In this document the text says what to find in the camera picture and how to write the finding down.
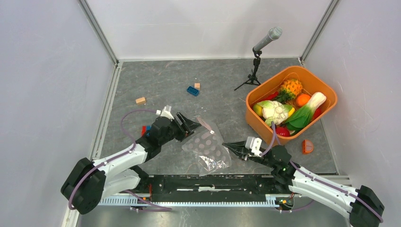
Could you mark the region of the clear pink-dotted zip bag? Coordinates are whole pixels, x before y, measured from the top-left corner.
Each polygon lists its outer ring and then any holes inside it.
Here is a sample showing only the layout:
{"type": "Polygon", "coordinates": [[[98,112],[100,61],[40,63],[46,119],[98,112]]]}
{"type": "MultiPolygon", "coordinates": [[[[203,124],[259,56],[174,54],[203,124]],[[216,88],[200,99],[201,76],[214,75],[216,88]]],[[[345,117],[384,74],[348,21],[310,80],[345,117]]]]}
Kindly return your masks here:
{"type": "Polygon", "coordinates": [[[199,116],[197,121],[200,128],[182,149],[195,155],[200,176],[222,173],[232,165],[232,159],[229,150],[223,146],[221,133],[215,123],[199,116]]]}

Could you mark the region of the toy cauliflower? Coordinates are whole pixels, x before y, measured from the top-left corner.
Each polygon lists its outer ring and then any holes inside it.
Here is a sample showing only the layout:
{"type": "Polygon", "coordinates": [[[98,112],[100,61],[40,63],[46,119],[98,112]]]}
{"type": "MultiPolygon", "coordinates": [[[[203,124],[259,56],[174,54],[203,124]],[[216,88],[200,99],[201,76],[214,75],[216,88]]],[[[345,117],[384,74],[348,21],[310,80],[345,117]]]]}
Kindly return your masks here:
{"type": "Polygon", "coordinates": [[[257,103],[263,107],[263,118],[265,123],[270,127],[273,122],[275,125],[280,125],[288,118],[288,112],[292,106],[282,104],[277,101],[261,101],[257,103]]]}

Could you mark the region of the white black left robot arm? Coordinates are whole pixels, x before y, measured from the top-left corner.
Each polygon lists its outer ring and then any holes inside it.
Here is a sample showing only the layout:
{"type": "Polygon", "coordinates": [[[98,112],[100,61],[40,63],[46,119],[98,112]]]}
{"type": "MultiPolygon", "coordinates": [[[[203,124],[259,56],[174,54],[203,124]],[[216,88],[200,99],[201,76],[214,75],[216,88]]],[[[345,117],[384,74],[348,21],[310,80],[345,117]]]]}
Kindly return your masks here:
{"type": "Polygon", "coordinates": [[[103,159],[91,161],[85,157],[76,163],[61,187],[70,210],[87,214],[108,196],[133,189],[144,192],[149,175],[139,165],[157,156],[166,143],[183,141],[201,127],[181,113],[172,116],[157,111],[156,114],[158,117],[150,128],[127,148],[103,159]]]}

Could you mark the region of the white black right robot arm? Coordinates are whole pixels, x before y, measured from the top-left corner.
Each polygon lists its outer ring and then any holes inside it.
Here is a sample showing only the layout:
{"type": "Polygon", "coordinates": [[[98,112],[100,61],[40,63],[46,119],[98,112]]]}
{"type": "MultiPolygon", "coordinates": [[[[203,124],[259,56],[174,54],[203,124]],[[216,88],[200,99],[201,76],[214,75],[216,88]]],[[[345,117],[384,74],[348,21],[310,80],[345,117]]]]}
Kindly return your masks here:
{"type": "Polygon", "coordinates": [[[263,149],[241,141],[223,143],[223,146],[243,161],[270,167],[273,187],[279,193],[307,196],[347,218],[353,227],[377,227],[384,221],[384,204],[371,188],[346,186],[314,174],[293,162],[282,145],[263,149]]]}

